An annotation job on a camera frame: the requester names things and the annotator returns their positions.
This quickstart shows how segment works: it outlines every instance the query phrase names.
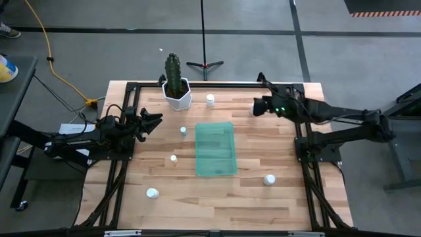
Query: translucent green tray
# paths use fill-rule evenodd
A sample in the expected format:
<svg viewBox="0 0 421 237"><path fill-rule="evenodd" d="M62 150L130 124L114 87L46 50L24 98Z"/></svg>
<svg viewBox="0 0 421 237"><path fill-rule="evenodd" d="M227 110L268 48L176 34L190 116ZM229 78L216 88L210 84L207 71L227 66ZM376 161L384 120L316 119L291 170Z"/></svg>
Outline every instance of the translucent green tray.
<svg viewBox="0 0 421 237"><path fill-rule="evenodd" d="M231 122L196 124L196 174L198 176L237 173L234 126Z"/></svg>

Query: wooden tabletop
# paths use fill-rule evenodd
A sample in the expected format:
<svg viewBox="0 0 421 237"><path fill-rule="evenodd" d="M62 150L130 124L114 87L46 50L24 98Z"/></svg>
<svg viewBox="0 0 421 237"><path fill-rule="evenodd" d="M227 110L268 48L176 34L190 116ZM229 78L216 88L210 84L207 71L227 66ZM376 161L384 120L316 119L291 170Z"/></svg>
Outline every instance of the wooden tabletop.
<svg viewBox="0 0 421 237"><path fill-rule="evenodd" d="M324 99L319 83L304 86L306 97ZM122 104L125 87L126 81L110 82L103 116L110 104ZM215 96L213 108L206 106L208 93ZM293 146L294 124L271 114L261 117L249 114L253 98L270 92L255 88L192 88L191 94L191 107L174 111L160 88L141 89L139 108L162 113L163 122L146 142L136 144L128 167L118 227L310 230L303 172ZM113 107L110 113L119 115L120 111ZM237 174L196 176L195 125L228 121L234 124ZM187 128L186 137L180 134L181 126ZM313 129L331 130L330 125L313 126ZM174 154L178 157L175 166L170 161ZM109 166L109 161L100 161L88 170L76 223L84 221L104 196ZM321 163L320 172L327 200L352 225L341 173L330 163ZM267 174L276 177L273 186L263 184ZM145 195L148 188L156 188L159 198L148 199ZM315 206L321 223L317 201Z"/></svg>

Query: white hexagonal pot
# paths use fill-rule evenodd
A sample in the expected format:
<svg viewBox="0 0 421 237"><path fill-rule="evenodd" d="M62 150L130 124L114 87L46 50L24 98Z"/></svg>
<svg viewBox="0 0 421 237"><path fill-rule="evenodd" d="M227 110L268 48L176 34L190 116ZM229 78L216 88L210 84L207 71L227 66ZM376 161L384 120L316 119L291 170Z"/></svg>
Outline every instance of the white hexagonal pot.
<svg viewBox="0 0 421 237"><path fill-rule="evenodd" d="M186 92L186 94L184 94L183 97L181 97L179 99L174 99L174 98L166 96L165 85L168 83L168 81L165 82L162 85L162 91L164 92L164 98L171 105L171 107L176 111L188 109L188 108L190 108L190 105L191 105L191 91L190 91L189 81L187 80L187 78L182 78L182 80L187 84L188 91Z"/></svg>

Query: gray floor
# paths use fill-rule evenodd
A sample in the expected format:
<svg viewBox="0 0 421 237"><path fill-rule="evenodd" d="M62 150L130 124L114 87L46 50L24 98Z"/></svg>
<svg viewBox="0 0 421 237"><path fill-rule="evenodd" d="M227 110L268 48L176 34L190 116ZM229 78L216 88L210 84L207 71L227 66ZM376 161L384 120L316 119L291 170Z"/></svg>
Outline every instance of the gray floor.
<svg viewBox="0 0 421 237"><path fill-rule="evenodd" d="M86 28L200 29L199 2L193 0L31 0L46 26ZM342 0L296 0L302 30L419 32L419 16L351 18ZM207 27L222 30L293 30L288 0L205 0ZM22 0L13 1L3 19L14 26L37 26ZM156 80L169 52L201 62L201 36L194 34L49 34L57 72L90 97L105 95L109 80ZM303 38L312 82L321 82L327 102L357 109L385 109L420 83L421 38ZM207 59L224 60L210 80L254 81L263 71L272 81L302 82L295 36L208 35ZM45 61L43 34L24 32L0 39L0 52L36 55L37 75L71 105L81 98L55 79ZM201 80L186 66L182 74ZM56 130L73 114L33 81L18 119L44 131ZM333 124L334 129L344 125ZM355 226L362 230L421 233L421 188L385 193L397 181L386 145L352 142L341 148L347 193ZM80 181L32 182L30 207L7 207L20 171L12 169L0 193L0 232L70 226L80 200Z"/></svg>

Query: sneaker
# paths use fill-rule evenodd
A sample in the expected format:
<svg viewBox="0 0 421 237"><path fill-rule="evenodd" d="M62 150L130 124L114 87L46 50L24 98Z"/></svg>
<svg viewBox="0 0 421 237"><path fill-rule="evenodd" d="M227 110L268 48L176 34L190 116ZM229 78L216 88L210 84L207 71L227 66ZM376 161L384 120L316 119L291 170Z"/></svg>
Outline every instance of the sneaker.
<svg viewBox="0 0 421 237"><path fill-rule="evenodd" d="M0 23L0 36L5 36L11 39L19 38L21 33L17 30L13 30L12 28L6 26L3 22Z"/></svg>

